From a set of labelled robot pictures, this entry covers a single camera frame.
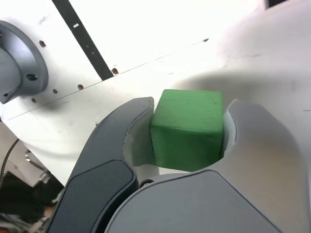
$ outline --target screw hole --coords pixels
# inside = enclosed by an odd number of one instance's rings
[[[78,89],[81,91],[84,89],[84,86],[82,86],[81,84],[78,85]]]
[[[47,45],[44,43],[44,41],[42,41],[42,40],[39,41],[39,45],[40,45],[41,47],[43,47],[43,48],[47,46]]]
[[[112,71],[113,74],[119,74],[119,72],[118,72],[118,70],[116,68],[113,68],[111,71]]]
[[[34,75],[34,74],[27,74],[26,75],[26,78],[29,80],[29,81],[36,81],[38,79],[38,76]]]

